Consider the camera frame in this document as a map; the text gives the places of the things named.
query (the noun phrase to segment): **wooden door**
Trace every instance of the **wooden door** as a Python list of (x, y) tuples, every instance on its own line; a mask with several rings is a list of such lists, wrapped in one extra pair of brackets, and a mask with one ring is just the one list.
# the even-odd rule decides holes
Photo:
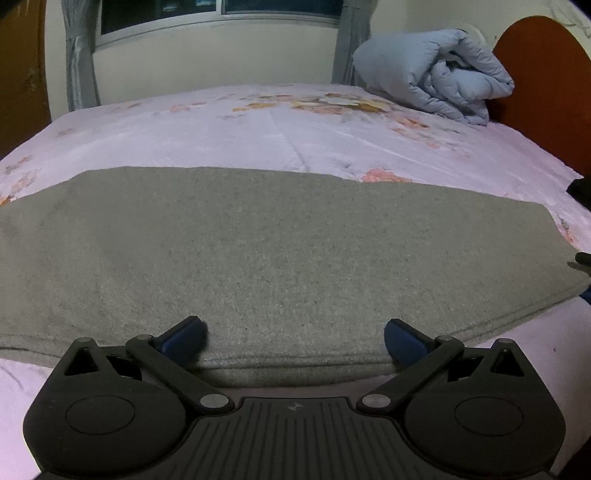
[(0, 161), (51, 122), (45, 6), (46, 0), (21, 0), (0, 18)]

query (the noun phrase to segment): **logo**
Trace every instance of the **logo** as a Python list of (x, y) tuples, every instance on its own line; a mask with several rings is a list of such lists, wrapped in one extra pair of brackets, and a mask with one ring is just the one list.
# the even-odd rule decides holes
[(287, 408), (289, 408), (291, 411), (298, 411), (298, 410), (301, 410), (302, 408), (304, 408), (304, 406), (301, 403), (293, 402)]

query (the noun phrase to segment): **ribbed black surface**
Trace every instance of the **ribbed black surface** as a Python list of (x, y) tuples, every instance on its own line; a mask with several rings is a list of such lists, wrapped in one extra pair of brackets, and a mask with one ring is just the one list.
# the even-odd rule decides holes
[(199, 420), (158, 465), (120, 479), (465, 480), (417, 457), (390, 420), (355, 413), (344, 398), (246, 398), (233, 413)]

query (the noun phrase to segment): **window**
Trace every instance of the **window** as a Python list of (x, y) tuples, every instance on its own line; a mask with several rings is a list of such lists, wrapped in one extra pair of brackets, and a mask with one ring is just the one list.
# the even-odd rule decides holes
[(343, 0), (226, 0), (225, 13), (290, 12), (338, 17)]
[(215, 11), (216, 0), (103, 0), (100, 30), (104, 35), (160, 18)]
[(209, 21), (261, 13), (300, 14), (330, 20), (338, 18), (342, 8), (343, 0), (102, 0), (100, 34), (205, 12), (214, 12)]

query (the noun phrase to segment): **gray curtain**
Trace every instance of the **gray curtain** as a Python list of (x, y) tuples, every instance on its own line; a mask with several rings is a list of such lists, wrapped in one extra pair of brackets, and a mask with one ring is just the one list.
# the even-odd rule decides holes
[(332, 83), (363, 86), (353, 68), (353, 53), (369, 39), (369, 22), (377, 0), (344, 0), (336, 37)]
[(66, 86), (70, 112), (99, 104), (92, 63), (98, 0), (61, 0), (66, 25)]

